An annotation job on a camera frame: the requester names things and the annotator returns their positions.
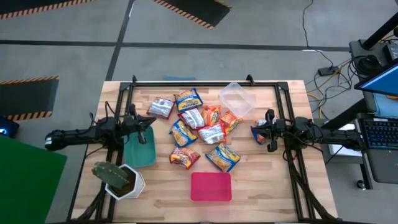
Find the blue screen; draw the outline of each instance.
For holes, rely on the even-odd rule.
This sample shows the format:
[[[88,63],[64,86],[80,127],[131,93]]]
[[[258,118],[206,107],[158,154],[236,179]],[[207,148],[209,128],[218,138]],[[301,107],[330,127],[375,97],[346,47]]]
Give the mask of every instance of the blue screen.
[[[398,95],[398,65],[382,72],[360,87],[367,90],[383,91],[391,95]]]

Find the gray floor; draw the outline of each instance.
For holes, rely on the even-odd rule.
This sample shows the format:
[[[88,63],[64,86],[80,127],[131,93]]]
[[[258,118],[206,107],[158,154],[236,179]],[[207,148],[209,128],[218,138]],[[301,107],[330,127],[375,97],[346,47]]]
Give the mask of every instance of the gray floor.
[[[206,30],[150,0],[134,3],[125,42],[194,44],[305,45],[301,28],[309,0],[224,0],[233,10],[214,30]],[[97,0],[31,16],[0,21],[0,40],[65,40],[114,42],[118,38],[128,0]],[[316,0],[307,11],[310,45],[347,47],[367,38],[397,12],[394,0]],[[60,75],[54,115],[22,121],[18,139],[43,147],[53,129],[84,128],[95,112],[113,47],[0,45],[0,81]],[[338,64],[348,52],[325,52]],[[113,80],[160,80],[163,75],[200,80],[305,80],[328,62],[316,52],[276,50],[210,50],[123,48]],[[325,113],[333,118],[361,98],[351,90],[328,100]],[[60,151],[68,156],[47,222],[64,221],[76,183],[84,147]],[[340,218],[396,223],[398,186],[374,184],[358,190],[359,166],[330,163],[328,175]]]

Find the orange snack bag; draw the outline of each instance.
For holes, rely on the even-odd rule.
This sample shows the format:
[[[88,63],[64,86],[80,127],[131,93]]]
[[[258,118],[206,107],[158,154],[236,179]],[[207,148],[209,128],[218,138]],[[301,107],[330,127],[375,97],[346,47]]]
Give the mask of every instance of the orange snack bag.
[[[220,112],[221,112],[220,106],[204,105],[203,107],[204,110],[201,112],[201,116],[205,121],[205,126],[215,125],[220,118]]]
[[[239,124],[243,119],[238,118],[230,110],[228,110],[224,116],[220,118],[222,122],[225,124],[225,135],[229,135],[230,132]]]

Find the green plastic tray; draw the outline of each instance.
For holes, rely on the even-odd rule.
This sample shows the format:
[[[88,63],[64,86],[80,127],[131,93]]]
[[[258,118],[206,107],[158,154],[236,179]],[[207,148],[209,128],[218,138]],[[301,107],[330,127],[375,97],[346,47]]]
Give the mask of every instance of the green plastic tray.
[[[127,136],[123,136],[124,142],[124,161],[132,168],[151,166],[156,161],[156,149],[154,130],[152,127],[146,129],[143,133],[147,144],[140,144],[138,133],[130,134],[130,141],[127,142]]]

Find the snack bag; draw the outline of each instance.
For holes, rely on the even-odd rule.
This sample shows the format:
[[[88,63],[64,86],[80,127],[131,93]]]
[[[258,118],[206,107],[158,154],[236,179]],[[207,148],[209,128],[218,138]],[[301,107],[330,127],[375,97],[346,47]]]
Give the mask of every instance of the snack bag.
[[[147,114],[157,118],[168,119],[173,111],[174,103],[171,100],[157,98],[150,105]]]
[[[173,124],[170,134],[173,134],[177,147],[186,147],[198,139],[185,126],[181,119]]]
[[[258,127],[258,126],[261,126],[261,125],[263,125],[263,124],[266,124],[268,121],[267,120],[265,120],[265,119],[259,119],[259,120],[256,120],[255,122],[254,122],[254,125],[255,125],[255,127]],[[272,120],[272,124],[274,124],[276,122],[276,117]],[[252,132],[252,134],[253,134],[253,137],[254,137],[254,140],[258,143],[258,144],[260,144],[260,145],[262,145],[262,144],[265,144],[266,143],[266,139],[264,138],[264,137],[262,137],[261,135],[259,135],[259,134],[256,134],[254,131],[251,131]]]
[[[206,158],[223,172],[229,172],[241,160],[241,157],[225,144],[220,144],[210,153],[206,154]]]
[[[205,121],[196,108],[180,113],[178,116],[192,129],[202,128],[205,126]]]
[[[200,99],[196,88],[185,90],[179,95],[174,95],[174,97],[178,112],[184,112],[203,105],[203,101]]]
[[[218,122],[220,118],[221,108],[219,106],[203,106],[204,110],[201,112],[201,116],[205,120],[205,126],[213,126]]]
[[[243,119],[236,117],[230,110],[228,110],[224,116],[222,116],[221,121],[225,124],[225,135],[229,135],[230,132],[239,124]]]
[[[185,169],[191,168],[199,158],[199,153],[187,147],[175,148],[169,157],[171,164],[178,164]]]
[[[199,136],[207,144],[226,142],[224,125],[220,122],[214,126],[207,126],[199,129]]]

